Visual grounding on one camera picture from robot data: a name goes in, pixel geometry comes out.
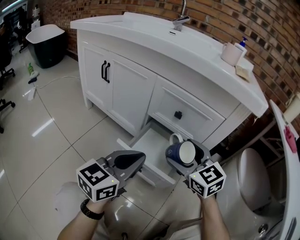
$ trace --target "black wristband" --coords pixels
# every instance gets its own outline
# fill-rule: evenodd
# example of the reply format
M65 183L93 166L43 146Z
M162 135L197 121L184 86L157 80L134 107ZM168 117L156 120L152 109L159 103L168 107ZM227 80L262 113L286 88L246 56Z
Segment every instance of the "black wristband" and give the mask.
M81 203L81 205L80 205L80 209L81 209L81 212L85 215L85 216L87 216L88 218L91 218L91 219L94 219L94 220L100 220L102 217L103 217L103 215L104 215L104 212L102 212L102 213L95 213L95 212L92 212L91 210L89 210L88 208L87 208L87 204L88 204L88 202L89 202L89 199L86 199L86 200L84 200L82 203Z

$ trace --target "soap dispenser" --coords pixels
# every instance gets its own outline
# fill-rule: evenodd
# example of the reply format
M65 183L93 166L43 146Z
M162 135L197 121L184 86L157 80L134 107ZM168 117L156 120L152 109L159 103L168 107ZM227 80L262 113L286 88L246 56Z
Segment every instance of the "soap dispenser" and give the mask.
M236 46L238 49L242 50L243 53L242 55L240 56L240 59L238 61L238 63L240 62L240 60L245 56L245 54L247 53L247 49L245 48L246 46L246 41L247 41L247 38L243 37L243 41L241 41L239 44L238 43L235 43L234 46Z

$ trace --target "black and white marker cube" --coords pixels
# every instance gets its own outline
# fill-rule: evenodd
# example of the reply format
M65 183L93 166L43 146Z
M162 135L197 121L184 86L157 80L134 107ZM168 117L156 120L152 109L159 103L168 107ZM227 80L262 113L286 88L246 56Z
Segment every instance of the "black and white marker cube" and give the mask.
M218 162L189 175L189 187L203 198L220 191L226 174Z
M76 170L78 186L93 201L98 202L117 195L119 181L96 160L91 159Z

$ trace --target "white countertop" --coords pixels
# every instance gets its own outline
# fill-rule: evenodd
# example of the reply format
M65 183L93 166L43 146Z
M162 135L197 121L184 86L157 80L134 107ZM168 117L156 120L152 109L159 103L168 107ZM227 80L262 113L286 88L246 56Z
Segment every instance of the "white countertop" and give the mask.
M277 105L271 100L270 105L273 109L278 128L280 131L282 144L285 150L285 166L286 166L286 177L287 177L287 188L286 188L286 202L285 202L285 214L282 223L282 229L280 232L280 240L298 240L300 236L300 162L297 153L292 153L292 150L285 139L284 128L285 121L282 118L282 112ZM289 124L291 131L293 132L296 139L299 138L294 127ZM297 225L291 238L286 237L289 232L292 219L296 218Z
M242 80L235 68L220 58L223 45L191 28L183 26L179 32L173 29L171 21L134 13L80 19L72 21L71 28L107 34L166 55L210 79L257 117L268 108L253 73L250 83ZM241 65L253 68L246 59Z

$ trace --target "person's left arm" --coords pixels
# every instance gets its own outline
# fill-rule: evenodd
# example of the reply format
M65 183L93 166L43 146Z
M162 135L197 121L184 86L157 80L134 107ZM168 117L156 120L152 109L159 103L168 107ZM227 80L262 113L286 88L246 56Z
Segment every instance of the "person's left arm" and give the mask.
M87 203L86 207L94 213L102 213L107 201ZM57 240L91 240L95 229L98 225L98 220L91 219L85 216L81 211L77 216L60 232Z

